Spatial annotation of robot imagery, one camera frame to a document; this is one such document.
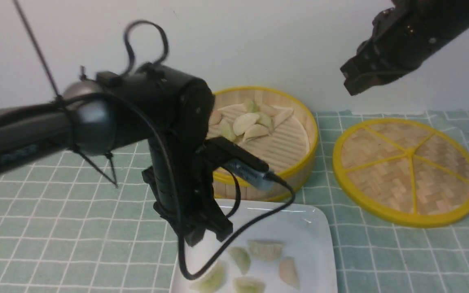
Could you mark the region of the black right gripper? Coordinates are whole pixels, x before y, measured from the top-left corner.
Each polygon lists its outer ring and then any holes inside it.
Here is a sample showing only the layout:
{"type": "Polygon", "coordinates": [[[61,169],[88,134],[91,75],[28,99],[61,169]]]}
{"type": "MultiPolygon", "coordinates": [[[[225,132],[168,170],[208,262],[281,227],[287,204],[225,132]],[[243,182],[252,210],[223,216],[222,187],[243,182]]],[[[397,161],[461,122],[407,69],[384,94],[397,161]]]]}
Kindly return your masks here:
{"type": "Polygon", "coordinates": [[[438,50],[461,35],[458,0],[399,0],[381,11],[372,35],[340,70],[350,95],[389,85],[419,69],[438,50]]]}

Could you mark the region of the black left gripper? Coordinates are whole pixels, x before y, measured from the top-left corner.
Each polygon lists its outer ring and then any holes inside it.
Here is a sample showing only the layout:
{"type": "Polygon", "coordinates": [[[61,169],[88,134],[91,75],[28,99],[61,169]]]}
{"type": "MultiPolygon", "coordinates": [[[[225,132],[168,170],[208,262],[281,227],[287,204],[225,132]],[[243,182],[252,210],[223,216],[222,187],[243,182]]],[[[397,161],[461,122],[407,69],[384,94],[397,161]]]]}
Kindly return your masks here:
{"type": "Polygon", "coordinates": [[[162,136],[162,143],[151,137],[148,145],[151,166],[142,178],[154,193],[155,211],[191,247],[206,231],[225,241],[233,233],[233,224],[214,199],[210,166],[173,136],[162,136]]]}

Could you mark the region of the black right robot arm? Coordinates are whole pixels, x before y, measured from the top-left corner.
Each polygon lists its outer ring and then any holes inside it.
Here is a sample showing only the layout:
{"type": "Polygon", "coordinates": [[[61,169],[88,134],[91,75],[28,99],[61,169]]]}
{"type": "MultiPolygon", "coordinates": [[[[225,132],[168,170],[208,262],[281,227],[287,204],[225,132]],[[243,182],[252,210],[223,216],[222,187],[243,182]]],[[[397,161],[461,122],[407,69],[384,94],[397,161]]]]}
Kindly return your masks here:
{"type": "Polygon", "coordinates": [[[340,68],[350,95],[414,72],[469,29],[469,0],[394,0],[372,25],[370,38],[340,68]]]}

